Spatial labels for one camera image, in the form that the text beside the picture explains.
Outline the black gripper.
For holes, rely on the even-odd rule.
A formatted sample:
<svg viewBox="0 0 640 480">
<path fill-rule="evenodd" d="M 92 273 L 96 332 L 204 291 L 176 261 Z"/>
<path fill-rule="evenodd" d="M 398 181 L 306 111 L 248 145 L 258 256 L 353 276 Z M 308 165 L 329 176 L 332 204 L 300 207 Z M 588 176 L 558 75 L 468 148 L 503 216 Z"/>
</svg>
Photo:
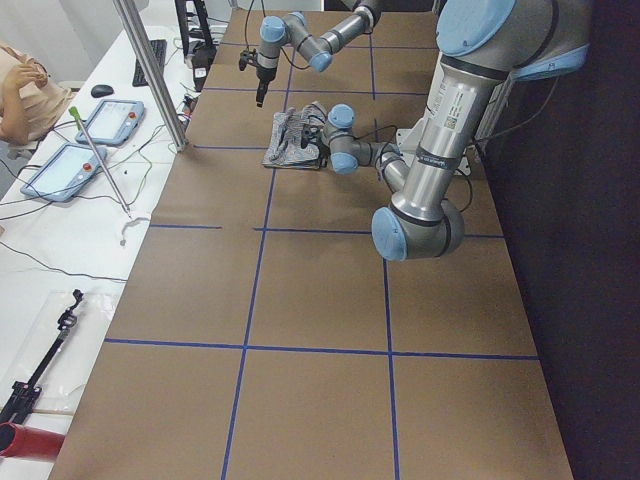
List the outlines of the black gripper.
<svg viewBox="0 0 640 480">
<path fill-rule="evenodd" d="M 322 135 L 324 127 L 322 125 L 304 124 L 300 136 L 300 148 L 307 150 L 314 147 L 321 150 L 325 147 Z"/>
<path fill-rule="evenodd" d="M 256 106 L 262 108 L 269 84 L 275 80 L 278 67 L 278 58 L 271 59 L 262 56 L 256 49 L 244 49 L 239 57 L 239 70 L 245 71 L 248 66 L 256 69 L 259 80 L 256 91 Z"/>
</svg>

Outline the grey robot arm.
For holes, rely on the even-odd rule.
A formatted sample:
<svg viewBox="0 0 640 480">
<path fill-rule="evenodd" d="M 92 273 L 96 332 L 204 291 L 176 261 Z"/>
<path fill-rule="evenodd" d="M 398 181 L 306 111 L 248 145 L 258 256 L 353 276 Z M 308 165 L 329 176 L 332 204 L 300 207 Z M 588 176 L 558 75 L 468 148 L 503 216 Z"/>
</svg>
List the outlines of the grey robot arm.
<svg viewBox="0 0 640 480">
<path fill-rule="evenodd" d="M 460 245 L 464 221 L 445 194 L 494 88 L 507 78 L 537 80 L 579 69 L 592 10 L 590 1 L 447 2 L 436 28 L 443 77 L 417 124 L 421 135 L 410 162 L 397 147 L 356 140 L 349 106 L 329 111 L 319 138 L 334 171 L 351 173 L 369 154 L 393 193 L 371 221 L 381 257 L 440 257 Z"/>
<path fill-rule="evenodd" d="M 246 47 L 240 54 L 239 69 L 251 65 L 256 69 L 259 84 L 256 105 L 262 108 L 269 84 L 276 78 L 281 50 L 291 45 L 316 72 L 323 72 L 332 63 L 333 56 L 347 44 L 364 34 L 371 34 L 382 15 L 382 1 L 345 1 L 351 6 L 351 15 L 319 37 L 307 27 L 301 12 L 283 17 L 266 16 L 260 26 L 257 49 Z"/>
</svg>

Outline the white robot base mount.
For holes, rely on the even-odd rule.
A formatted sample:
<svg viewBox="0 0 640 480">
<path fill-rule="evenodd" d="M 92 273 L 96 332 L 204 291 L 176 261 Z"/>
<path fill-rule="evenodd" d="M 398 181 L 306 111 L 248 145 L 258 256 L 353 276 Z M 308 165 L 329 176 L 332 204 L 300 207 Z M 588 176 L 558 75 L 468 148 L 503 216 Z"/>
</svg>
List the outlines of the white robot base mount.
<svg viewBox="0 0 640 480">
<path fill-rule="evenodd" d="M 411 129 L 399 129 L 396 144 L 408 166 L 415 161 L 427 166 L 450 170 L 454 175 L 470 175 L 471 168 L 464 152 L 434 153 L 422 145 L 421 132 L 413 134 Z"/>
</svg>

